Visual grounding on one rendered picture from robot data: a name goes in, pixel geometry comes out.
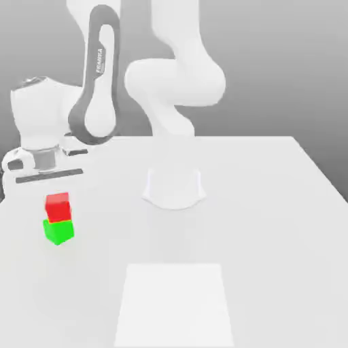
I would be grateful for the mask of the small red cube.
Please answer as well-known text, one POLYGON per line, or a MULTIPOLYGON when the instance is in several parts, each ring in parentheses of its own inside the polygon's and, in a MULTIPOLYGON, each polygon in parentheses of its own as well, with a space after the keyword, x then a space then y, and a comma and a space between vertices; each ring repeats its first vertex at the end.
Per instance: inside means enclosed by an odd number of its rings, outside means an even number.
POLYGON ((46 197, 45 210, 49 223, 71 220, 69 193, 49 194, 46 197))

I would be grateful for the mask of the small green cube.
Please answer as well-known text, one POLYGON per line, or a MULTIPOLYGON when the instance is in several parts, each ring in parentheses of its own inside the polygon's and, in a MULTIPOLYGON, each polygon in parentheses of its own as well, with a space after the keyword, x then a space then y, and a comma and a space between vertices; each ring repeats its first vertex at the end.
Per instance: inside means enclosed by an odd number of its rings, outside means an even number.
POLYGON ((60 245, 74 237, 73 222, 71 220, 52 222, 43 221, 46 238, 55 245, 60 245))

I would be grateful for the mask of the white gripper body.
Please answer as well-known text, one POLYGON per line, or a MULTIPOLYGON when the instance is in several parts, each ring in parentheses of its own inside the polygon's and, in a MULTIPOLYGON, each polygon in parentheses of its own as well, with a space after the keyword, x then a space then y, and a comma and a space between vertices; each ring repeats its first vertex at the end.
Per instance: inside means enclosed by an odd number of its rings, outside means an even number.
POLYGON ((17 177, 14 183, 16 194, 49 194, 83 188, 84 172, 82 169, 66 169, 17 177))

